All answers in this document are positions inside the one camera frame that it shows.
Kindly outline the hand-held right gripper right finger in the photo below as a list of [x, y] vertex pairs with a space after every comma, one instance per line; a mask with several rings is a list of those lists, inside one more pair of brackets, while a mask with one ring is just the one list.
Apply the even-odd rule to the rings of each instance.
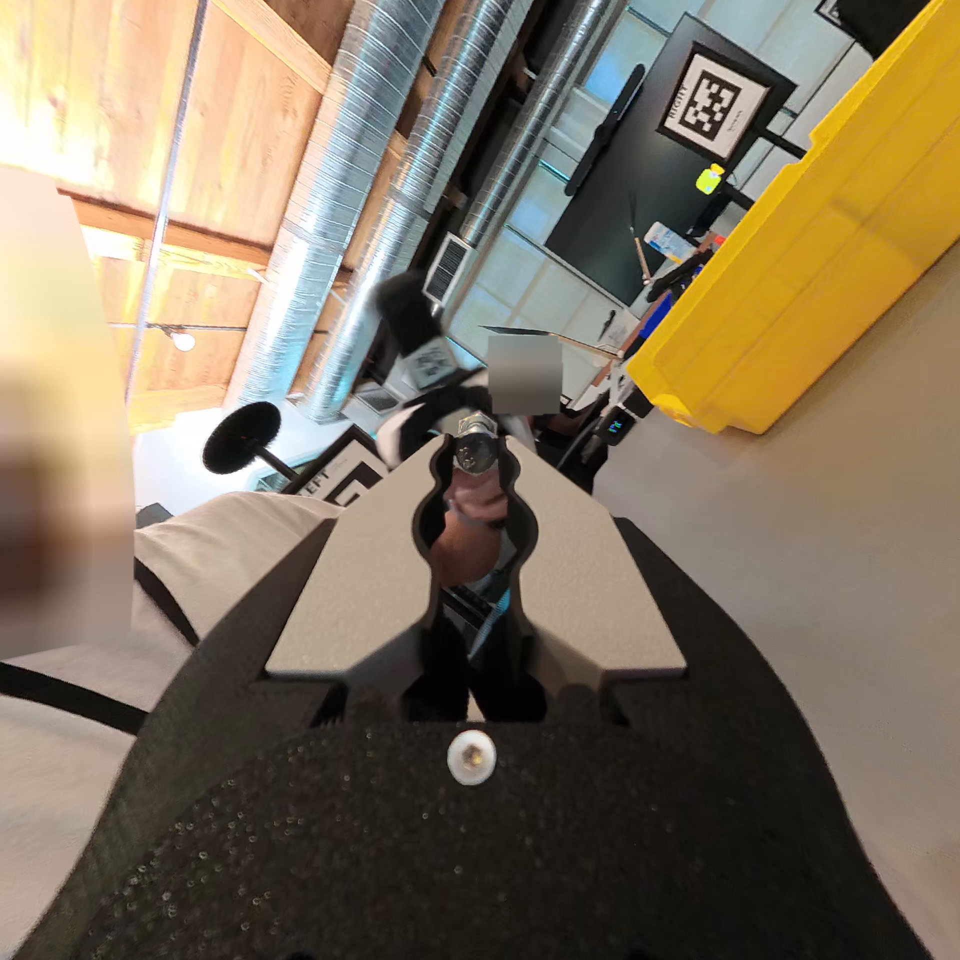
[[513, 437], [510, 627], [528, 671], [686, 671], [683, 655], [613, 517]]

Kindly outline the blue container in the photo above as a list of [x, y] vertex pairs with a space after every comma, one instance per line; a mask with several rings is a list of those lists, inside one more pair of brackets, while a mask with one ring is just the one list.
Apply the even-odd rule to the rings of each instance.
[[656, 301], [655, 304], [652, 304], [651, 309], [643, 318], [638, 332], [638, 337], [641, 341], [645, 342], [647, 339], [649, 339], [653, 332], [664, 321], [673, 306], [674, 295], [672, 291], [667, 290]]

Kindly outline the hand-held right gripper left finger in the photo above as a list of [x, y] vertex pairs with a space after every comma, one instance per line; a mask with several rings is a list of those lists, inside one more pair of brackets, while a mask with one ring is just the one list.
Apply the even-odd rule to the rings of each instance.
[[420, 676], [423, 631], [437, 614], [419, 524], [442, 491], [432, 438], [347, 507], [266, 662], [270, 676]]

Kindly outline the yellow plastic bin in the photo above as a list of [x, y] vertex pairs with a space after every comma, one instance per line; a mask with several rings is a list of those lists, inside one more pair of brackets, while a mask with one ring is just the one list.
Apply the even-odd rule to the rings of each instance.
[[625, 366], [686, 426], [760, 435], [959, 234], [959, 3], [930, 2], [810, 132]]

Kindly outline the white vent grille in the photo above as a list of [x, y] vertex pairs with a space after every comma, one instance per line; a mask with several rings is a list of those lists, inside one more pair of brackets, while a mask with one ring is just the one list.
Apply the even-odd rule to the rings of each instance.
[[423, 293], [433, 306], [446, 307], [473, 254], [474, 246], [455, 233], [445, 234], [423, 285]]

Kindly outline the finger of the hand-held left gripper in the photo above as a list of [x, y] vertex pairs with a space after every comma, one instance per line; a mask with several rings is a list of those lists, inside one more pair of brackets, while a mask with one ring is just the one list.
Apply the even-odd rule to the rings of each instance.
[[416, 403], [389, 415], [378, 428], [376, 449], [383, 463], [403, 463], [439, 435], [436, 404]]
[[435, 411], [488, 410], [488, 372], [463, 370], [431, 390], [431, 408]]

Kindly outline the black monitor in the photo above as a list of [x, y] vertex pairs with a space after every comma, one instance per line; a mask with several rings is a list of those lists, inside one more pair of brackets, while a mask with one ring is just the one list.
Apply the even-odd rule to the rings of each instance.
[[545, 246], [624, 305], [642, 291], [636, 242], [662, 222], [687, 235], [706, 224], [712, 199], [695, 187], [715, 163], [657, 133], [693, 42], [757, 67], [774, 90], [730, 160], [731, 174], [786, 105], [797, 84], [698, 18], [686, 13], [646, 69], [642, 89], [576, 196], [570, 198]]

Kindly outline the person's left hand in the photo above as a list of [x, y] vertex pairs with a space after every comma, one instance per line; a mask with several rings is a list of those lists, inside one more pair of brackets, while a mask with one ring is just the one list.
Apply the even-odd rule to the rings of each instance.
[[443, 501], [444, 526], [430, 554], [447, 590], [478, 582], [495, 569], [509, 504], [495, 469], [478, 475], [455, 469]]

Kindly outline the spiral metal air duct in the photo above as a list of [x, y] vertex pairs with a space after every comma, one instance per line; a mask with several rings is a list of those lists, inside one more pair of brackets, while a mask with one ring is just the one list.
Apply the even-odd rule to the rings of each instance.
[[465, 216], [458, 237], [478, 250], [522, 170], [541, 143], [588, 60], [627, 7], [626, 1], [579, 1], [551, 47], [544, 66]]
[[353, 3], [225, 409], [287, 397], [444, 6]]
[[377, 336], [375, 287], [409, 267], [531, 6], [464, 5], [298, 403], [312, 422], [340, 418]]

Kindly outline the black video bar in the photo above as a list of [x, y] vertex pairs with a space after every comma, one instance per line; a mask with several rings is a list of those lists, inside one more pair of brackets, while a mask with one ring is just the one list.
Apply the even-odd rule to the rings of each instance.
[[596, 162], [608, 150], [624, 116], [642, 90], [645, 75], [646, 66], [642, 63], [638, 63], [630, 72], [629, 78], [621, 88], [606, 117], [594, 128], [589, 145], [564, 187], [563, 194], [566, 197], [573, 198], [576, 196], [591, 174]]

